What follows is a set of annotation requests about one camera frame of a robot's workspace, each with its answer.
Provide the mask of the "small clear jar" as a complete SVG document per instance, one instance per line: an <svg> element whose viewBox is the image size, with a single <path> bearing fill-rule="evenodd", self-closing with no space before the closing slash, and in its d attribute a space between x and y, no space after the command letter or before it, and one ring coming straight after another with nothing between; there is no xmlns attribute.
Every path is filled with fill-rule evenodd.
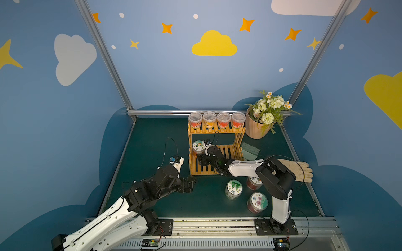
<svg viewBox="0 0 402 251"><path fill-rule="evenodd" d="M217 120L217 115L215 112L207 111L203 114L203 126L204 128L211 129L214 127Z"/></svg>
<svg viewBox="0 0 402 251"><path fill-rule="evenodd" d="M199 129L202 125L203 115L199 112L193 112L188 116L189 125L193 129Z"/></svg>
<svg viewBox="0 0 402 251"><path fill-rule="evenodd" d="M246 121L246 115L241 112L235 112L231 116L231 124L233 128L242 128Z"/></svg>
<svg viewBox="0 0 402 251"><path fill-rule="evenodd" d="M226 112L221 112L217 115L217 124L220 129L225 129L229 127L231 122L231 115Z"/></svg>

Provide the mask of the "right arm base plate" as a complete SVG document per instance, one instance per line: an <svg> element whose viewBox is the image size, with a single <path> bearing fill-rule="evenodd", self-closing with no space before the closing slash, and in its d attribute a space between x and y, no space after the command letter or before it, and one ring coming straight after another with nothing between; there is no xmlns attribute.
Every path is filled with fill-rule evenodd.
<svg viewBox="0 0 402 251"><path fill-rule="evenodd" d="M292 236L298 235L298 230L293 219L289 218L284 224L271 219L254 219L254 226L257 235Z"/></svg>

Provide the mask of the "green circuit board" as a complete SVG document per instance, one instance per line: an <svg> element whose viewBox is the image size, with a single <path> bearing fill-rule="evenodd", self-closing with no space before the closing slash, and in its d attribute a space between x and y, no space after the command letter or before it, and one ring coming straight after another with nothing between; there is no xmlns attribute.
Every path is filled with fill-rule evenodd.
<svg viewBox="0 0 402 251"><path fill-rule="evenodd" d="M287 238L275 238L273 240L275 251L289 251L290 242Z"/></svg>
<svg viewBox="0 0 402 251"><path fill-rule="evenodd" d="M141 247L142 248L157 248L159 247L159 241L155 239L143 239L141 242Z"/></svg>

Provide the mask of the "rear aluminium crossbar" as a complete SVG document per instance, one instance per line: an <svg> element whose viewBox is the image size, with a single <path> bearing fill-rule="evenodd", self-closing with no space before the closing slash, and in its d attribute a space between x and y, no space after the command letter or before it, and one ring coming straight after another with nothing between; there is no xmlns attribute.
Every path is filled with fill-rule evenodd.
<svg viewBox="0 0 402 251"><path fill-rule="evenodd" d="M127 114L129 116L189 116L191 113L201 113L204 114L207 111L203 111L203 110L127 110ZM244 113L246 114L247 111L246 110L241 110L241 111L233 111L233 110L211 110L212 112L218 114L218 113L229 113L229 114L233 114L236 112L239 113ZM291 116L291 112L290 111L282 111L281 114L284 117L289 117Z"/></svg>

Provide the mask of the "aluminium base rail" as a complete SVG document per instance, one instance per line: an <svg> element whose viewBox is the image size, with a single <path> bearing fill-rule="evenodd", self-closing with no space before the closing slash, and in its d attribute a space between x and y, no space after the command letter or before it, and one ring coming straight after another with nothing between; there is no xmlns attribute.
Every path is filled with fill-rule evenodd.
<svg viewBox="0 0 402 251"><path fill-rule="evenodd" d="M287 238L289 251L349 250L334 218L295 217L298 235L292 236L257 235L257 218L172 218L171 236L134 236L109 251L274 251L275 238ZM159 247L142 248L143 239L155 239Z"/></svg>

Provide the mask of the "large jar red strawberry lid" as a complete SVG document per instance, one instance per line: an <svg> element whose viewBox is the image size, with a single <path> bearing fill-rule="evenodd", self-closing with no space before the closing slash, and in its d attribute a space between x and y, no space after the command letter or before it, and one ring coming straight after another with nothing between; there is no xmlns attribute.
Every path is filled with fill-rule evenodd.
<svg viewBox="0 0 402 251"><path fill-rule="evenodd" d="M263 183L259 178L248 177L246 185L249 189L256 191L263 185Z"/></svg>

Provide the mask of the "aluminium frame post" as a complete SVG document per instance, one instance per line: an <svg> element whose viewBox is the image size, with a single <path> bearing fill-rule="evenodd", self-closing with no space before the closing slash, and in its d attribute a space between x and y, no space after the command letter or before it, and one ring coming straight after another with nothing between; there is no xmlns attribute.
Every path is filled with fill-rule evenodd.
<svg viewBox="0 0 402 251"><path fill-rule="evenodd" d="M120 97L123 101L123 103L126 106L127 110L127 115L132 119L132 121L135 123L137 121L137 116L135 115L129 115L129 111L133 110L133 105L131 103L131 100L128 96L128 93L126 91L126 88L117 72L117 69L115 67L115 64L113 63L112 57L108 51L108 48L106 46L106 43L104 39L102 38L102 35L98 29L98 26L96 24L96 21L92 15L92 12L90 10L89 4L85 0L75 0L75 3L77 5L77 8L79 9L94 41L95 44L105 62L105 65L112 77L112 80L114 81L117 90L120 94Z"/></svg>
<svg viewBox="0 0 402 251"><path fill-rule="evenodd" d="M320 60L324 56L337 31L341 27L344 19L347 17L347 12L352 3L352 0L344 0L340 3L339 8L335 12L334 17L329 23L323 37L321 38L321 43L318 45L318 49L315 50L311 60L307 65L307 68L305 69L300 80L298 81L297 85L290 95L289 101L292 105L296 104L303 89L305 88L315 69L319 65Z"/></svg>

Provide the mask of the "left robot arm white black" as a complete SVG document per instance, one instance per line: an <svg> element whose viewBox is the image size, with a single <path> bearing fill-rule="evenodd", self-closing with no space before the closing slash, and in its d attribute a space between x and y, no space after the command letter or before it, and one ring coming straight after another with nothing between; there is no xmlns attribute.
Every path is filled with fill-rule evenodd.
<svg viewBox="0 0 402 251"><path fill-rule="evenodd" d="M145 233L154 234L159 219L152 207L174 193L191 193L195 177L180 178L177 163L157 170L146 179L133 183L123 196L89 224L69 235L51 241L54 251L109 251L122 242Z"/></svg>

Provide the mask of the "pink ribbed flower pot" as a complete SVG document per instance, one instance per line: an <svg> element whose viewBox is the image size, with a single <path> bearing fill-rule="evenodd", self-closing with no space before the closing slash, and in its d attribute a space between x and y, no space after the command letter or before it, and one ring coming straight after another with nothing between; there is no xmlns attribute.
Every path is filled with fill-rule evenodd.
<svg viewBox="0 0 402 251"><path fill-rule="evenodd" d="M264 125L254 121L249 115L251 110L251 107L249 107L246 113L246 135L252 139L262 139L268 132L271 131L271 129L274 127L274 123Z"/></svg>

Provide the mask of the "white green artificial flowers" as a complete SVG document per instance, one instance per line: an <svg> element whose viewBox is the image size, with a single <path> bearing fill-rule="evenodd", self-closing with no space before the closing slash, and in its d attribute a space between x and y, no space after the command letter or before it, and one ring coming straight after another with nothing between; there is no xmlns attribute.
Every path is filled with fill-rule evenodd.
<svg viewBox="0 0 402 251"><path fill-rule="evenodd" d="M259 99L255 104L247 104L251 107L249 115L251 118L261 124L269 125L274 123L282 125L284 121L284 116L281 114L282 111L290 111L291 113L300 113L293 111L292 104L289 101L285 101L282 95L274 95L272 92L261 91L263 97Z"/></svg>

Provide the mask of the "large jar orange flower lid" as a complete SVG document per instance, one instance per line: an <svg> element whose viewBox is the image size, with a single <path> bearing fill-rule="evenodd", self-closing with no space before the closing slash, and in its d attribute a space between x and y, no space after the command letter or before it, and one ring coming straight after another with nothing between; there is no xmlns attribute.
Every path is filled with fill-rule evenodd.
<svg viewBox="0 0 402 251"><path fill-rule="evenodd" d="M202 140L196 140L192 143L192 154L197 157L198 154L205 153L205 142Z"/></svg>

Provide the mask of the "right green circuit board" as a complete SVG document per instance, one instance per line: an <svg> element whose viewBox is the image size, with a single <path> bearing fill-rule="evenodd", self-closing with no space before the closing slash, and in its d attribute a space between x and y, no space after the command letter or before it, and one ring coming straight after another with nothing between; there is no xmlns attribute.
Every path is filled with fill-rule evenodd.
<svg viewBox="0 0 402 251"><path fill-rule="evenodd" d="M275 251L289 251L290 242L287 238L275 238L273 240Z"/></svg>

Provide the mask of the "bamboo two-tier shelf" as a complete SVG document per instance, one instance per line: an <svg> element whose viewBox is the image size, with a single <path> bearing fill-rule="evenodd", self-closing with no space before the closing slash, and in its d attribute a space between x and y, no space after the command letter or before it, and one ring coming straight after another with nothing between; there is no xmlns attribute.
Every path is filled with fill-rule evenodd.
<svg viewBox="0 0 402 251"><path fill-rule="evenodd" d="M208 139L216 145L222 152L226 159L244 160L242 153L241 143L246 132L246 127L234 128L229 123L229 126L221 129L217 122L214 123L212 128L204 128L203 124L197 129L193 128L188 123L188 140L189 140L189 170L192 176L200 175L216 175L211 165L202 166L200 161L196 158L196 154L193 153L193 142L196 135L208 135Z"/></svg>

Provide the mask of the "large jar purple flower lid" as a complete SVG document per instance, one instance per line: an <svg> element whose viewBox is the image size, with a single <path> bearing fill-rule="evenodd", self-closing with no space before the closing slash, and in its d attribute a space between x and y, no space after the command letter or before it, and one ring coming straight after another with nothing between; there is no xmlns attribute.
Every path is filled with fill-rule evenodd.
<svg viewBox="0 0 402 251"><path fill-rule="evenodd" d="M268 207L267 197L260 193L254 192L247 201L247 208L250 212L257 214L264 211Z"/></svg>

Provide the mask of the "large jar green leaf lid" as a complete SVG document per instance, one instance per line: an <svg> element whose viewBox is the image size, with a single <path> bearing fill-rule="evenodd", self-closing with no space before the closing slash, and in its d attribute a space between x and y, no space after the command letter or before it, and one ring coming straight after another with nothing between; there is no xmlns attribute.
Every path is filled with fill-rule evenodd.
<svg viewBox="0 0 402 251"><path fill-rule="evenodd" d="M232 179L226 185L225 194L230 200L236 200L243 191L243 186L238 180Z"/></svg>

